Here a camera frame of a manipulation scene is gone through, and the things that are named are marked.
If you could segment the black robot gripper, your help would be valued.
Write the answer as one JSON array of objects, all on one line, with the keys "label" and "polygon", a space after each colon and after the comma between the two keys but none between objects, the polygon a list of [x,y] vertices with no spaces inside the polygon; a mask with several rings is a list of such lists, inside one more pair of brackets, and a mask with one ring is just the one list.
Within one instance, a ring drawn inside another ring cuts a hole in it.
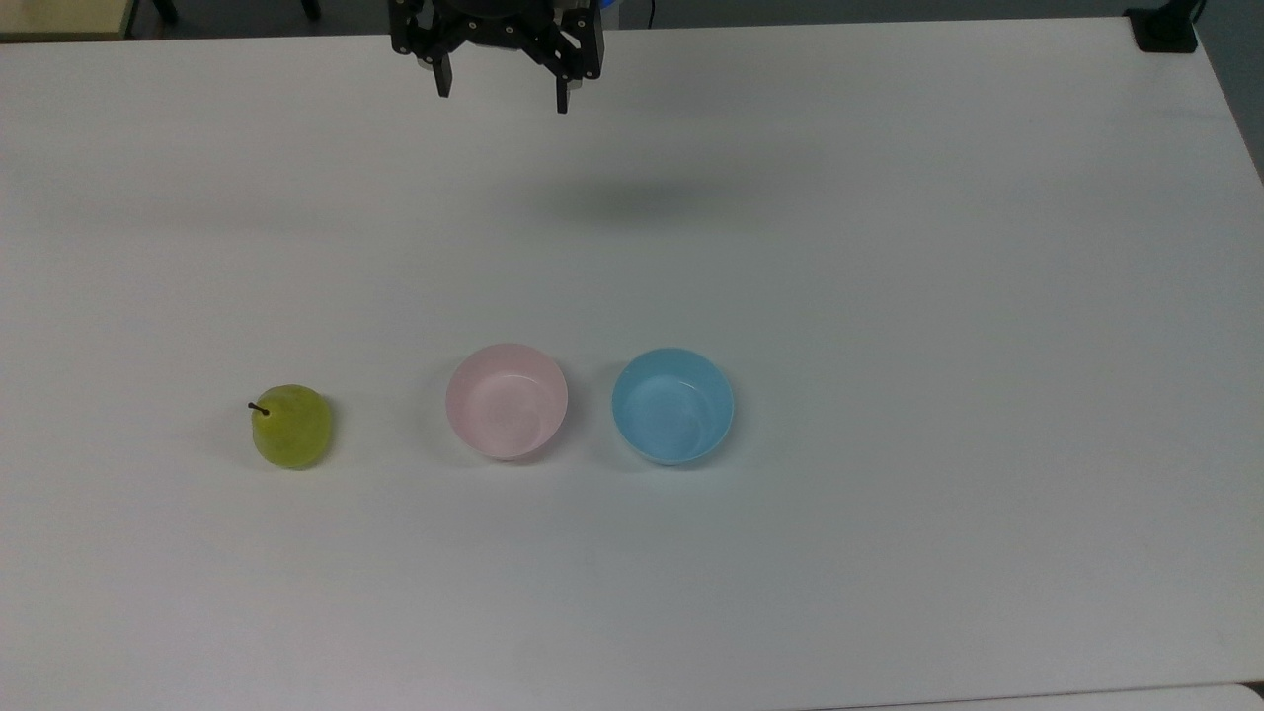
[{"label": "black robot gripper", "polygon": [[391,1],[391,46],[428,70],[450,97],[451,56],[463,46],[520,52],[555,77],[556,113],[569,113],[573,89],[600,78],[604,1]]}]

